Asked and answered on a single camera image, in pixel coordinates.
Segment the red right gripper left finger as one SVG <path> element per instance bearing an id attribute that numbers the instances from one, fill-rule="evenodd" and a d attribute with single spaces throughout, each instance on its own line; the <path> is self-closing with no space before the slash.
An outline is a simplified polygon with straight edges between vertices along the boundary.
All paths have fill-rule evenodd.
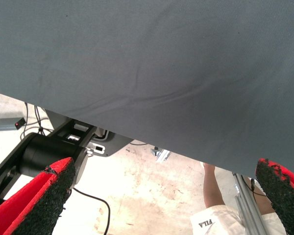
<path id="1" fill-rule="evenodd" d="M 71 157 L 45 167 L 0 205 L 0 235 L 50 235 L 75 177 Z"/>

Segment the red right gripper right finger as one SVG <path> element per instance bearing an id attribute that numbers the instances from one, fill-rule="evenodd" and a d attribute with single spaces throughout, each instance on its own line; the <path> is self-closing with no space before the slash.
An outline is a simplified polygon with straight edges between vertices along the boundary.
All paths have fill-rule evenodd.
<path id="1" fill-rule="evenodd" d="M 260 158 L 255 175 L 288 235 L 294 235 L 294 173 L 281 164 Z"/>

